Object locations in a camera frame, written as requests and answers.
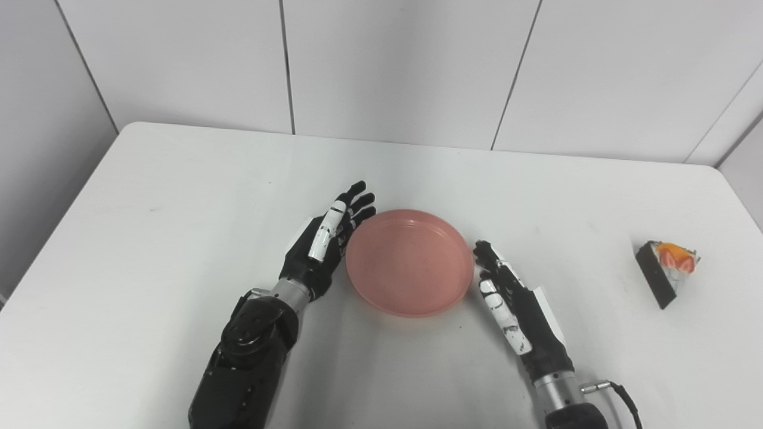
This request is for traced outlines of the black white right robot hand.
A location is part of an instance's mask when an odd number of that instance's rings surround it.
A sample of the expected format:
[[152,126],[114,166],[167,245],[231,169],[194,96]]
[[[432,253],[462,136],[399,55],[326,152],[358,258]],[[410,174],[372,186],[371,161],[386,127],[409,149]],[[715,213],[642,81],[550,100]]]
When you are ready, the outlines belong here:
[[536,291],[523,285],[490,242],[476,241],[473,253],[480,268],[480,293],[531,382],[553,372],[574,371],[572,359],[551,329]]

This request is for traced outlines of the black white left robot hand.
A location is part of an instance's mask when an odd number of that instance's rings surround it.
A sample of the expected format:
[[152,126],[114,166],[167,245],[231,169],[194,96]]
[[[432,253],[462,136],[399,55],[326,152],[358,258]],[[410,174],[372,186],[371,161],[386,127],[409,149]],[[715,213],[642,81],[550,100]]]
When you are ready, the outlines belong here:
[[309,220],[291,245],[280,279],[305,286],[309,300],[321,298],[332,285],[333,274],[343,260],[351,237],[362,223],[377,213],[376,196],[366,182],[355,182],[341,193],[321,216]]

